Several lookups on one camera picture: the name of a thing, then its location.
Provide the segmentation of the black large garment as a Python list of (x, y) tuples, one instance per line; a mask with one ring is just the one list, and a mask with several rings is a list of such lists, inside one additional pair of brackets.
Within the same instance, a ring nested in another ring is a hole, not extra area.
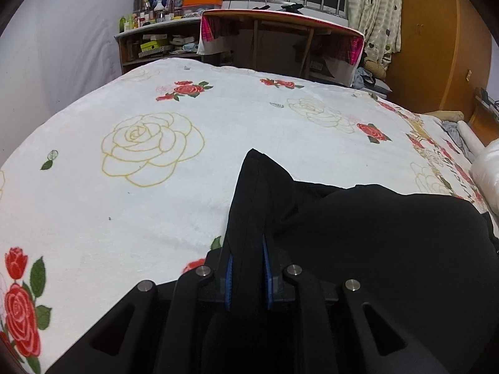
[[(263, 237), (289, 257), (293, 299), (273, 307)], [(202, 300), (205, 277), (184, 274), (160, 373), (498, 370), (498, 240), (466, 200), (295, 181), (251, 150), (222, 247), (231, 306)]]

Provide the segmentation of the pile of clothes by curtain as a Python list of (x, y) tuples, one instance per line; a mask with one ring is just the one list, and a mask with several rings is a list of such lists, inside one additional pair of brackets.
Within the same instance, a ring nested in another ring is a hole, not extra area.
[(392, 89), (385, 81), (378, 79), (372, 71), (365, 69), (361, 65), (359, 65), (354, 72), (352, 87), (354, 89), (362, 89), (363, 91), (370, 91), (383, 96), (392, 93)]

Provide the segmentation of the white rose print bedspread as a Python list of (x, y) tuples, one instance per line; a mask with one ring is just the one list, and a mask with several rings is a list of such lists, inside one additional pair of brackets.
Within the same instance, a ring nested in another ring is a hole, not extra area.
[(38, 127), (1, 168), (1, 338), (43, 373), (133, 284), (222, 240), (259, 150), (299, 181), (489, 205), (440, 122), (354, 89), (186, 59), (142, 66)]

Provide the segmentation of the grey cloth on bed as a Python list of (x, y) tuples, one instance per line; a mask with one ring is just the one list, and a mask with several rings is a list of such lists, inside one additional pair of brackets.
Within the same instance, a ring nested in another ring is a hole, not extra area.
[(450, 136), (454, 144), (459, 147), (463, 155), (468, 159), (468, 161), (473, 162), (475, 159), (474, 154), (469, 149), (463, 136), (458, 130), (458, 124), (451, 121), (442, 121), (442, 129)]

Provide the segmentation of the white puffy duvet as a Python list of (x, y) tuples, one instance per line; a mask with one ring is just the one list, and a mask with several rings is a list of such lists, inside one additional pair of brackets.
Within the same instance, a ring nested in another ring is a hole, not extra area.
[(484, 146), (464, 121), (457, 123), (465, 153), (470, 158), (472, 180), (484, 195), (489, 208), (498, 216), (499, 206), (499, 145), (498, 139)]

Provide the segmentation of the beige pillow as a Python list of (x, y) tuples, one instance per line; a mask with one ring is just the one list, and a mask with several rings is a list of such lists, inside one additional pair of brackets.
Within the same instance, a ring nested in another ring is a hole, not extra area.
[(461, 111), (435, 111), (427, 112), (428, 116), (433, 116), (443, 122), (459, 122), (464, 120), (464, 115)]

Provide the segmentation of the wooden desk with red trim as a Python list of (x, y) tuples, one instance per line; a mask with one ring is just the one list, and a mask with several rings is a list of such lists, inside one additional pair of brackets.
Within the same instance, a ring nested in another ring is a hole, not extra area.
[(364, 35), (304, 14), (263, 9), (213, 9), (201, 16), (198, 54), (217, 66), (349, 87)]

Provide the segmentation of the low wooden cluttered shelf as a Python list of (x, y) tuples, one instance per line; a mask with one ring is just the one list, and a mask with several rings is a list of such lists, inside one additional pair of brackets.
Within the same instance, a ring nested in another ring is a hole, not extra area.
[(144, 25), (116, 35), (121, 73), (159, 59), (180, 57), (202, 61), (197, 53), (201, 18), (192, 17)]

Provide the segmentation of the wooden bedside table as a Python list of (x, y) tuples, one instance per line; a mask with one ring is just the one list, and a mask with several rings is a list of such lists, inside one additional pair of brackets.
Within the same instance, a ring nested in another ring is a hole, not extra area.
[(485, 89), (474, 91), (474, 111), (468, 126), (484, 146), (498, 139), (498, 101), (492, 101)]

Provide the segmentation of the orange storage box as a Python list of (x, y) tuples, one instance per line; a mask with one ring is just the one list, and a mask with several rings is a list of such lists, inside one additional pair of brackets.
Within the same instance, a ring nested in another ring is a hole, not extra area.
[(224, 0), (181, 0), (183, 14), (197, 12), (199, 10), (222, 8)]

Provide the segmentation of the patterned window curtain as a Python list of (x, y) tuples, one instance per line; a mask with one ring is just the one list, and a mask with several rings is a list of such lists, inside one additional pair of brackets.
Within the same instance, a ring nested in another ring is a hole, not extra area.
[(348, 24), (365, 37), (367, 58), (387, 69), (401, 51), (403, 0), (348, 0)]

